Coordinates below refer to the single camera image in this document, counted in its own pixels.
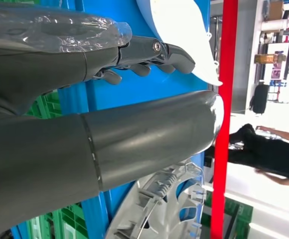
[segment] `robotic finger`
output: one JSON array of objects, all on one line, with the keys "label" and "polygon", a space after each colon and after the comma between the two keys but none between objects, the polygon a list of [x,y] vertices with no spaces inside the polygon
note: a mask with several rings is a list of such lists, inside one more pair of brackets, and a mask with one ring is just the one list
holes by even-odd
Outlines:
[{"label": "robotic finger", "polygon": [[[119,56],[117,66],[119,70],[132,70],[138,76],[147,76],[151,71],[151,65],[156,65],[160,70],[170,74],[175,69],[184,74],[191,73],[194,67],[194,61],[182,48],[160,42],[156,38],[133,36],[128,44],[119,47]],[[107,69],[101,69],[99,75],[104,74]],[[117,83],[117,74],[104,78],[108,83]]]}]

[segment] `plastic bag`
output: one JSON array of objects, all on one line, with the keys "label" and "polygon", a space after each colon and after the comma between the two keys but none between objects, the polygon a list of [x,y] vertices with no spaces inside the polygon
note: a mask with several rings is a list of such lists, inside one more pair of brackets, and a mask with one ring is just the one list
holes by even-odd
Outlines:
[{"label": "plastic bag", "polygon": [[0,48],[49,53],[84,52],[126,45],[126,22],[31,4],[0,3]]}]

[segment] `person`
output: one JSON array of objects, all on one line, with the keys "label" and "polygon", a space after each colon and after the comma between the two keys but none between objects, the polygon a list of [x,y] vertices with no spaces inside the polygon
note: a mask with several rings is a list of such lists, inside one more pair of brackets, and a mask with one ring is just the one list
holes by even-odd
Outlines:
[{"label": "person", "polygon": [[[265,126],[257,129],[268,131],[289,141],[289,132],[284,132]],[[247,165],[256,168],[271,180],[289,185],[289,143],[278,139],[267,139],[256,135],[250,124],[246,124],[229,137],[230,144],[243,142],[243,149],[228,149],[228,162]],[[213,146],[205,151],[206,158],[214,157]],[[285,179],[274,176],[278,174]]]}]

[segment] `cardboard box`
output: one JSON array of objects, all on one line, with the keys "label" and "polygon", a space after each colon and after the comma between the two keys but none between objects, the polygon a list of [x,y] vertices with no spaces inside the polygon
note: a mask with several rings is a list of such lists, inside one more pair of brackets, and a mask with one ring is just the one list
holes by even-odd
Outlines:
[{"label": "cardboard box", "polygon": [[283,1],[272,1],[270,2],[268,20],[279,20],[283,17]]}]

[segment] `robotic arm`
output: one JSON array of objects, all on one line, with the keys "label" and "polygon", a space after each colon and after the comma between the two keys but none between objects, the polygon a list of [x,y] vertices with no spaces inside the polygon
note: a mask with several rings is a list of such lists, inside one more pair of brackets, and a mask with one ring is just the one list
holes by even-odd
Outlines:
[{"label": "robotic arm", "polygon": [[136,36],[89,52],[0,48],[0,232],[182,161],[214,141],[223,107],[210,91],[56,119],[22,116],[41,94],[89,79],[118,84],[113,68],[145,76],[151,65],[190,73],[194,62],[179,47]]}]

